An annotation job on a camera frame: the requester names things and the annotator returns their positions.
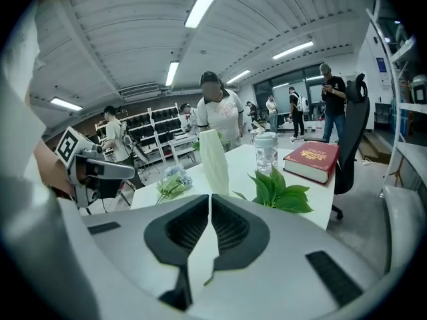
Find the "backpack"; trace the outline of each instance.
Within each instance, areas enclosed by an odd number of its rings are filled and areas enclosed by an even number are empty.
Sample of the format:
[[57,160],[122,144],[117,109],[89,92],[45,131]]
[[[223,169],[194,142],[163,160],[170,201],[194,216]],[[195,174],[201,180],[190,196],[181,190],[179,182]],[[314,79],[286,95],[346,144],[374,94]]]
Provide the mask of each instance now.
[[291,95],[295,96],[298,99],[298,102],[296,104],[296,109],[298,111],[302,111],[303,113],[307,113],[310,111],[310,108],[308,107],[308,101],[305,97],[298,96],[296,93],[292,93]]

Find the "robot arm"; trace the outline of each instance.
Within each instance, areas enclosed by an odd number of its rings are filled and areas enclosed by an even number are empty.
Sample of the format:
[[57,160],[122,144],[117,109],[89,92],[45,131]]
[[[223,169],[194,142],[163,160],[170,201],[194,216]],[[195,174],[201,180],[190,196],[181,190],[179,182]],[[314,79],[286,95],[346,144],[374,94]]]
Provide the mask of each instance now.
[[[77,207],[88,207],[96,199],[103,198],[103,181],[116,182],[113,184],[115,189],[113,194],[115,195],[123,180],[135,176],[135,167],[105,161],[102,147],[94,144],[71,127],[64,132],[57,146],[56,154],[67,169]],[[85,181],[77,178],[77,168],[82,165],[85,166],[87,176]]]

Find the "black office chair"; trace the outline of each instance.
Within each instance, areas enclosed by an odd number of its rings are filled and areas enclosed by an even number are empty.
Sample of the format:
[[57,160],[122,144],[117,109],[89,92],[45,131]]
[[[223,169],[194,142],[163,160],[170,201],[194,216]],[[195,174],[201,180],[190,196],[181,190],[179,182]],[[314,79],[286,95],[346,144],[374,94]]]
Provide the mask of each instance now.
[[[361,73],[356,80],[351,82],[346,88],[347,112],[344,130],[338,142],[340,146],[340,156],[335,168],[335,191],[334,194],[341,195],[348,192],[354,182],[354,157],[362,140],[363,132],[369,118],[369,97],[368,89]],[[310,141],[321,141],[323,139],[310,139]],[[332,210],[337,213],[337,218],[343,217],[342,210],[335,205]]]

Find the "ceiling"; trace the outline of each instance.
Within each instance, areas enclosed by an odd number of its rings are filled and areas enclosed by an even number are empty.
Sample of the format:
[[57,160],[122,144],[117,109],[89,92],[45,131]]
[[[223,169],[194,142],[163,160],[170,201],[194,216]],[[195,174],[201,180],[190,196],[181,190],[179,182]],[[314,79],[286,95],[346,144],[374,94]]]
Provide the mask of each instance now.
[[[195,0],[52,0],[36,15],[39,68],[31,84],[35,112],[50,131],[70,119],[125,103],[120,89],[164,87],[171,61],[179,67],[171,90],[198,86],[204,71],[227,81],[257,83],[331,55],[357,51],[374,0],[216,0],[197,29],[184,21]],[[314,46],[274,61],[311,39]],[[48,101],[83,107],[72,114]]]

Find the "water bottle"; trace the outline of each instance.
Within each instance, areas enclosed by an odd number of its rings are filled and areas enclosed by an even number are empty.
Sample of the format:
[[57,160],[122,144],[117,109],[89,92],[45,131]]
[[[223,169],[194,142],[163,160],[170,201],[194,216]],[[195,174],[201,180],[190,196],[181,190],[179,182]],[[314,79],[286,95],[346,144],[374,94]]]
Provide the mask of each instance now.
[[259,134],[255,138],[256,169],[270,175],[272,167],[278,168],[278,136],[272,132]]

